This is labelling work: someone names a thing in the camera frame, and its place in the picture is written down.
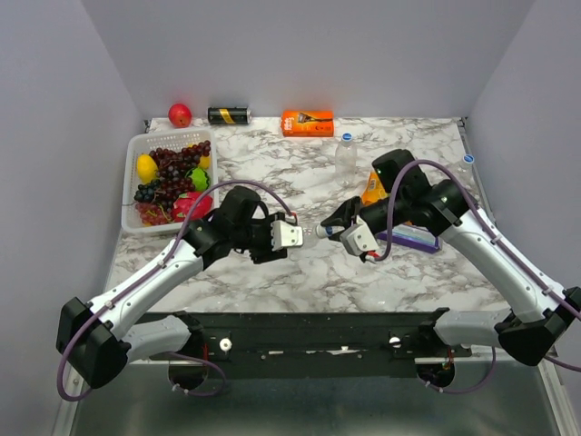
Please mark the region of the clear bottle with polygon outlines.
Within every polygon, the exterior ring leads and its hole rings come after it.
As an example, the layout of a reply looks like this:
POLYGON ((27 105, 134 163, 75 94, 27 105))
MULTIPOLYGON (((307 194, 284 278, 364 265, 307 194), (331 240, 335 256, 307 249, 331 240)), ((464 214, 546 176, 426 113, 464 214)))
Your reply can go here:
POLYGON ((464 177, 471 177, 473 174, 473 167, 474 167, 474 163, 473 164, 467 164, 463 162, 463 157, 458 161, 458 165, 457 165, 457 171, 458 174, 464 176, 464 177))
POLYGON ((341 141, 335 151, 335 181, 339 186, 349 187, 357 173, 357 145, 353 139, 349 143, 341 141))
POLYGON ((315 243, 319 239, 316 228, 313 226, 305 225, 302 227, 302 240, 304 244, 315 243))

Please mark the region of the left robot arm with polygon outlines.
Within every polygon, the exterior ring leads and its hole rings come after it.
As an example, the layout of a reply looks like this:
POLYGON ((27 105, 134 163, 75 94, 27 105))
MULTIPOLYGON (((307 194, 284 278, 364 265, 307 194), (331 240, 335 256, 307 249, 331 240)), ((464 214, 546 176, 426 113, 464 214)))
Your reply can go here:
POLYGON ((61 354, 57 388, 66 400, 64 368, 71 366, 92 389, 116 378, 125 366, 161 353, 183 359, 194 357, 201 336, 177 315, 156 322, 140 320, 158 301, 208 269, 231 251, 250 253, 255 263, 283 258, 287 247, 278 229, 295 226, 298 219, 285 206, 280 213, 257 210, 266 206, 257 194, 259 183, 233 181, 219 207, 201 219, 186 217, 180 231, 152 261, 111 291, 89 302, 73 298, 60 314, 56 348, 61 354))

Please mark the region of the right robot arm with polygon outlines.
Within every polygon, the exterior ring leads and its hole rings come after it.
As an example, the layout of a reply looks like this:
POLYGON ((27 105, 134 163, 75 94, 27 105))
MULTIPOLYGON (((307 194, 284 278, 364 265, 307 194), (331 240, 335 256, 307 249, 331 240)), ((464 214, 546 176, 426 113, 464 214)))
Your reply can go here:
POLYGON ((372 166, 388 198, 363 205, 353 197, 316 228, 320 238, 340 242, 363 262, 385 260, 393 229, 412 223, 463 254, 501 293, 508 309, 500 312, 433 314, 418 333, 419 348, 430 356, 448 346, 498 347, 517 362, 538 365, 572 321, 580 316, 580 290, 565 289, 542 273, 512 244, 449 173, 432 184, 421 171, 423 161, 396 149, 372 166), (376 237, 384 234, 387 246, 376 237))

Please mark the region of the orange snack bag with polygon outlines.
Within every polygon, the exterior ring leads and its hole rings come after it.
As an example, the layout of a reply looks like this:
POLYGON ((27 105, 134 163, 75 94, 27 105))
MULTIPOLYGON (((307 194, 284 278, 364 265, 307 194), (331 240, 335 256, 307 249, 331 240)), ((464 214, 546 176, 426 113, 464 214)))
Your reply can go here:
POLYGON ((389 195, 386 193, 381 184, 378 175, 372 172, 363 194, 360 196, 361 202, 364 206, 377 203, 378 201, 387 199, 389 195))

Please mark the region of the purple toothpaste box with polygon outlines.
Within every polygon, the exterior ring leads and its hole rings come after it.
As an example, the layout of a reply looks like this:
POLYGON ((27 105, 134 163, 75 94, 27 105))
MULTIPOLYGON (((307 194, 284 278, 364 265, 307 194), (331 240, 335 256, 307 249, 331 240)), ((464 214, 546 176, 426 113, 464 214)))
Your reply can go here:
POLYGON ((427 229, 411 224, 401 224, 392 230, 392 242, 424 253, 437 253, 441 249, 441 241, 427 229))

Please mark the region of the red dragon fruit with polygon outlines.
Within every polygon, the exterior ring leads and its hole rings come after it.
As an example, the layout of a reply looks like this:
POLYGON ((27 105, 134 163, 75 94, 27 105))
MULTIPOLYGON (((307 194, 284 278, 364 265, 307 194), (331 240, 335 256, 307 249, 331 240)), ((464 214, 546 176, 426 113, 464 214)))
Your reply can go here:
MULTIPOLYGON (((182 222, 200 196, 200 192, 188 192, 179 195, 173 203, 172 219, 177 223, 182 222)), ((209 195, 204 196, 194 208, 190 220, 201 219, 212 209, 212 204, 212 198, 209 195)))

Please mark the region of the green toy fruit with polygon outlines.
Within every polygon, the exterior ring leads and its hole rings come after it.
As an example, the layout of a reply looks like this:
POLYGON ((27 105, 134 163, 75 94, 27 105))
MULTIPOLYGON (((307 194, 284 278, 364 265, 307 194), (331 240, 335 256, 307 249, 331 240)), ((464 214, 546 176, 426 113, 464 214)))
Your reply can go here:
POLYGON ((211 177, 200 167, 191 169, 186 174, 186 178, 192 183, 192 189, 195 192, 204 192, 212 185, 211 177))

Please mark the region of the orange razor box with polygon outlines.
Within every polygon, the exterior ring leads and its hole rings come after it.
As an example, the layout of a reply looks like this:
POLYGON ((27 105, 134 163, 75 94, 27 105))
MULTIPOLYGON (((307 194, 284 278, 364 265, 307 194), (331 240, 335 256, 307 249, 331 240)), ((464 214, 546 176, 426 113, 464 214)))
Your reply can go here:
POLYGON ((285 111, 281 116, 281 131, 285 137, 332 137, 332 111, 285 111))

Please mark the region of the yellow fruit behind grapes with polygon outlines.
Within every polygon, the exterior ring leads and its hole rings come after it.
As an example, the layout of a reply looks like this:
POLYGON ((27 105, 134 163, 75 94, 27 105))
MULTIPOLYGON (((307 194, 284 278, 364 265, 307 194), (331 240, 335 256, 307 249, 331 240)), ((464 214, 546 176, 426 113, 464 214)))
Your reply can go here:
POLYGON ((209 169, 211 167, 211 164, 212 164, 211 157, 210 156, 206 156, 206 155, 201 156, 200 157, 200 160, 198 162, 198 166, 200 168, 202 168, 203 170, 209 169))

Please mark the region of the light red grapes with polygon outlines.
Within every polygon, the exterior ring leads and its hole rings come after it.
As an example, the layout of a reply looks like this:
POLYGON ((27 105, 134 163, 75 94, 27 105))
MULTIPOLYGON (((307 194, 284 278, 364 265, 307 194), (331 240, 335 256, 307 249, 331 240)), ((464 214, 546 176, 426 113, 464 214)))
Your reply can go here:
POLYGON ((172 217, 160 206, 153 203, 136 203, 135 211, 144 226, 157 226, 173 223, 172 217))

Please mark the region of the red grape bunch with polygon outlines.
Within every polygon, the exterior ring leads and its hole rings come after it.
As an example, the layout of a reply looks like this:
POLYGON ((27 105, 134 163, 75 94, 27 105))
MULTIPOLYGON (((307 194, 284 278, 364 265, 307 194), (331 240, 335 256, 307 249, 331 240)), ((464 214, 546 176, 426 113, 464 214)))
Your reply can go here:
POLYGON ((211 142, 202 141, 187 145, 180 151, 157 148, 149 152, 157 163, 158 172, 155 180, 160 183, 153 203, 168 207, 179 195, 195 192, 186 174, 191 169, 199 167, 198 162, 201 156, 211 157, 211 150, 211 142))

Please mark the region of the dark blue grapes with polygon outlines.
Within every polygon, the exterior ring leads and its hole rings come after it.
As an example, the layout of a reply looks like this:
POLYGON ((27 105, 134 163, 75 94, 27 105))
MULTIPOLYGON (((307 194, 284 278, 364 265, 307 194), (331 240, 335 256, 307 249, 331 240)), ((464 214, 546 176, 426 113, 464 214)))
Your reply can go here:
POLYGON ((157 180, 146 184, 139 184, 133 195, 133 200, 137 203, 152 203, 159 186, 160 183, 157 180))

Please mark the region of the yellow lemon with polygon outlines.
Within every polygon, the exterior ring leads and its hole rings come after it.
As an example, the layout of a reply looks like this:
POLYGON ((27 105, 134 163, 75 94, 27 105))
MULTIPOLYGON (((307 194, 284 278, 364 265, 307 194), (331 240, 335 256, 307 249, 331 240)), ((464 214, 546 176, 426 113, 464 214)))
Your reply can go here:
POLYGON ((140 154, 135 165, 137 176, 143 184, 152 182, 157 177, 158 166, 149 154, 140 154))

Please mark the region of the black gold can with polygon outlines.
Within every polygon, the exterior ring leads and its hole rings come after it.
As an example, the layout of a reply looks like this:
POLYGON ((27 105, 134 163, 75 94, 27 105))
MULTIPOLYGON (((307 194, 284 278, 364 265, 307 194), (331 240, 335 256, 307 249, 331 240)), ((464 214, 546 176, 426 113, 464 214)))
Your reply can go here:
POLYGON ((209 107, 207 118, 210 125, 248 125, 251 110, 248 107, 209 107))

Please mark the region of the red apple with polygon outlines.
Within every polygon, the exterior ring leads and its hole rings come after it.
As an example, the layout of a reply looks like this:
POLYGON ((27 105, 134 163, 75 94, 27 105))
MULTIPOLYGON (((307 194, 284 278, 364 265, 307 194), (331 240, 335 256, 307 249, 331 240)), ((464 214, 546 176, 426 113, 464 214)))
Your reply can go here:
POLYGON ((173 104, 169 108, 168 119, 175 128, 186 128, 192 122, 192 112, 185 104, 173 104))

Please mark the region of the white plastic basket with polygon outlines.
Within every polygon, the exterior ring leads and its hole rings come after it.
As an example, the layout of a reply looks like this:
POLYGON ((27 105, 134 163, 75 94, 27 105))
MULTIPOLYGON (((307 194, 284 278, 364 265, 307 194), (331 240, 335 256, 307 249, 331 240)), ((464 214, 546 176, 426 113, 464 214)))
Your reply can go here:
POLYGON ((140 155, 155 152, 158 148, 180 152, 182 148, 210 142, 210 164, 206 170, 211 185, 218 182, 217 153, 214 151, 215 136, 209 127, 172 129, 138 134, 130 140, 127 149, 125 174, 123 179, 123 201, 121 223, 128 233, 171 233, 178 232, 181 223, 144 223, 134 198, 138 185, 142 183, 137 173, 137 160, 140 155))

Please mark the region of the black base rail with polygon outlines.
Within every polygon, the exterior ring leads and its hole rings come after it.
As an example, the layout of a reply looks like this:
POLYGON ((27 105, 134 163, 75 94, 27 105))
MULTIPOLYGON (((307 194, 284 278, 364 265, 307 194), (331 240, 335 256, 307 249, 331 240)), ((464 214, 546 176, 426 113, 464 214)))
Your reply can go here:
POLYGON ((177 312, 192 331, 184 355, 207 358, 228 380, 365 376, 413 378, 420 361, 471 352, 442 342, 434 312, 177 312))

